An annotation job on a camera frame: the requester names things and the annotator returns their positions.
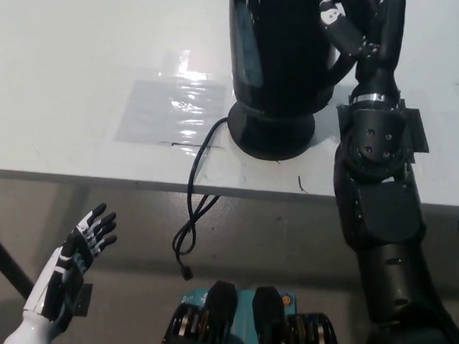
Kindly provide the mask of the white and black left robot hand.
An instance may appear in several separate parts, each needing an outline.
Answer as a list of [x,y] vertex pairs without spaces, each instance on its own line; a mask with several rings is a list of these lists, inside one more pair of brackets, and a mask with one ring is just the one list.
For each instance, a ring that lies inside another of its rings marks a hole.
[[116,213],[104,214],[102,202],[88,212],[54,249],[26,300],[22,322],[5,344],[52,344],[75,314],[84,276],[96,258],[117,237]]

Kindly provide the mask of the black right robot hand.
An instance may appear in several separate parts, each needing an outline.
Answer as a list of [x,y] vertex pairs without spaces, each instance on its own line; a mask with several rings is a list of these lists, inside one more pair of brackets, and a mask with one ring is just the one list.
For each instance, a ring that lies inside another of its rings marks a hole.
[[336,80],[357,67],[350,104],[398,106],[401,92],[394,71],[401,54],[405,6],[406,0],[320,0],[321,29],[339,52],[342,70]]

